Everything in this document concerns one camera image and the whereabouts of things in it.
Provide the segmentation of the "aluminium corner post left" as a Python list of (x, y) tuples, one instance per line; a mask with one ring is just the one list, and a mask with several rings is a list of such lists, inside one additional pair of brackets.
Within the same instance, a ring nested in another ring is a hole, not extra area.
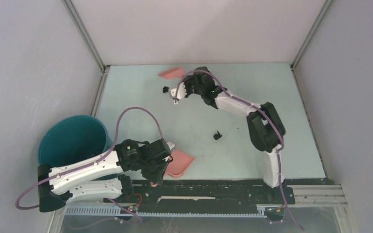
[(106, 81), (108, 78), (108, 74), (110, 71), (110, 65), (106, 65), (101, 56), (100, 53), (98, 52), (95, 43), (93, 42), (89, 31), (87, 30), (80, 14), (78, 13), (78, 10), (73, 3), (72, 0), (63, 0), (62, 1), (66, 10), (68, 11), (72, 22), (75, 24), (79, 34), (81, 35), (85, 45), (87, 46), (89, 52), (91, 53), (92, 57), (94, 58), (99, 70), (100, 70), (100, 75), (97, 80), (97, 85), (96, 85), (96, 91), (93, 97), (93, 101), (91, 103), (90, 111), (89, 114), (91, 116), (96, 117), (99, 111), (99, 107), (101, 105)]

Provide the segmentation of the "teal plastic bucket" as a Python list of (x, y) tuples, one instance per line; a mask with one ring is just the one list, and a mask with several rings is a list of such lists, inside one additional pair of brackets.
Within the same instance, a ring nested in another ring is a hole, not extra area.
[(39, 165), (60, 167), (99, 155), (113, 145), (105, 125), (96, 117), (76, 115), (52, 126), (37, 151)]

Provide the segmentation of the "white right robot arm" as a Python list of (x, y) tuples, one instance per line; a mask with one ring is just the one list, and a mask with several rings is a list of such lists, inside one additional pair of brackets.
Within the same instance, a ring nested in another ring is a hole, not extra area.
[(246, 119), (250, 141), (264, 153), (265, 173), (263, 197), (275, 203), (283, 192), (279, 187), (284, 181), (281, 155), (286, 129), (275, 106), (266, 102), (253, 103), (233, 94), (207, 69), (199, 67), (183, 75), (177, 86), (170, 91), (175, 104), (190, 95), (199, 95), (204, 103)]

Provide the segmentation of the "aluminium corner post right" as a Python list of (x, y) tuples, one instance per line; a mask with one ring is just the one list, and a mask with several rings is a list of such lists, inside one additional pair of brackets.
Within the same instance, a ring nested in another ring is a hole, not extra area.
[(294, 72), (296, 70), (296, 67), (299, 65), (304, 53), (306, 52), (310, 42), (312, 41), (314, 35), (316, 34), (318, 28), (322, 24), (324, 18), (328, 14), (331, 6), (335, 0), (325, 0), (323, 6), (321, 7), (317, 17), (315, 18), (311, 28), (309, 29), (307, 36), (305, 37), (301, 47), (299, 48), (295, 58), (293, 59), (293, 62), (291, 63), (290, 67), (291, 70)]

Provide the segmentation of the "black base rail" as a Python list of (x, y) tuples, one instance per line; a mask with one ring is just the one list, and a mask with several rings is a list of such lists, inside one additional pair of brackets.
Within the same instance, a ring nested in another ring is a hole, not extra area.
[(147, 181), (133, 181), (131, 194), (115, 199), (119, 204), (140, 204), (140, 208), (163, 210), (248, 211), (261, 206), (294, 204), (293, 189), (283, 184), (271, 188), (261, 179), (249, 180), (165, 180), (152, 187)]

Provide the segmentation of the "black paper scrap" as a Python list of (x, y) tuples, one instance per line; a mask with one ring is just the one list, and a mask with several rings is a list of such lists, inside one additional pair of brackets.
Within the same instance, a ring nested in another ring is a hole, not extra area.
[(164, 87), (162, 88), (162, 92), (163, 92), (163, 93), (168, 93), (168, 92), (169, 92), (169, 87), (164, 86)]
[(215, 134), (213, 134), (213, 138), (215, 140), (219, 140), (220, 138), (222, 138), (222, 134), (219, 131), (217, 131)]

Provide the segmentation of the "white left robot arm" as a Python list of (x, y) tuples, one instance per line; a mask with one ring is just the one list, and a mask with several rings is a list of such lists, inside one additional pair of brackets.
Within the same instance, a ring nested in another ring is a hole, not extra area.
[(152, 143), (131, 139), (115, 145), (110, 153), (61, 167), (38, 167), (39, 211), (52, 212), (81, 200), (120, 199), (129, 202), (134, 187), (127, 171), (140, 171), (148, 181), (162, 182), (175, 144), (165, 139)]

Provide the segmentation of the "pink hand brush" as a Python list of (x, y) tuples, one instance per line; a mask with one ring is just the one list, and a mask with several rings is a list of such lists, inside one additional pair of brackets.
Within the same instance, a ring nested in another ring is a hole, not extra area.
[(173, 67), (168, 70), (162, 71), (158, 74), (159, 77), (164, 79), (181, 78), (185, 74), (185, 69), (181, 67)]

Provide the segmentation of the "pink dustpan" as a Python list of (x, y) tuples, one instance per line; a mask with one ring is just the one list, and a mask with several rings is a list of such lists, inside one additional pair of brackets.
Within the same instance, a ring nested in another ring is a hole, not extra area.
[(153, 158), (155, 167), (150, 185), (152, 187), (161, 185), (163, 178), (167, 175), (172, 178), (182, 177), (194, 160), (194, 157), (177, 149), (171, 150), (170, 155), (165, 152), (163, 155), (156, 156)]

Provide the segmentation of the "aluminium corner post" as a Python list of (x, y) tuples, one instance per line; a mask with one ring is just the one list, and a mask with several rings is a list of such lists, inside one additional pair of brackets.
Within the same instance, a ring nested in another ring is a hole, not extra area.
[(96, 91), (93, 97), (93, 101), (91, 103), (90, 111), (89, 114), (91, 116), (96, 117), (99, 111), (99, 107), (101, 105), (106, 81), (108, 78), (108, 74), (110, 71), (110, 65), (106, 65), (101, 56), (100, 53), (98, 52), (95, 43), (93, 42), (89, 31), (87, 30), (80, 14), (78, 13), (78, 10), (73, 3), (72, 0), (63, 0), (62, 1), (66, 10), (68, 11), (72, 22), (75, 24), (79, 34), (81, 35), (85, 45), (87, 46), (89, 52), (91, 53), (92, 57), (94, 58), (99, 70), (100, 70), (100, 75), (97, 80), (97, 85), (96, 85)]
[(305, 37), (301, 47), (299, 48), (295, 58), (293, 59), (293, 62), (291, 63), (290, 67), (291, 70), (294, 72), (296, 70), (296, 67), (299, 65), (304, 53), (306, 52), (310, 42), (312, 41), (314, 35), (316, 34), (318, 28), (322, 24), (324, 18), (328, 14), (331, 6), (335, 0), (325, 0), (323, 6), (321, 7), (317, 17), (315, 18), (311, 28), (309, 29), (307, 36)]

